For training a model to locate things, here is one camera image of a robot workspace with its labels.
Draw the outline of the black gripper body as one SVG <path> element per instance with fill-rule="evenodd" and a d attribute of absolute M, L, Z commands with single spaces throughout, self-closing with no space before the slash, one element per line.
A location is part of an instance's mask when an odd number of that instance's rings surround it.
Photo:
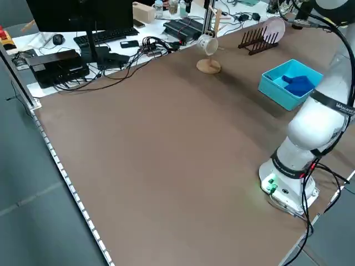
<path fill-rule="evenodd" d="M 292 28 L 294 29 L 316 28 L 316 23 L 304 19 L 294 19 L 292 21 Z"/>

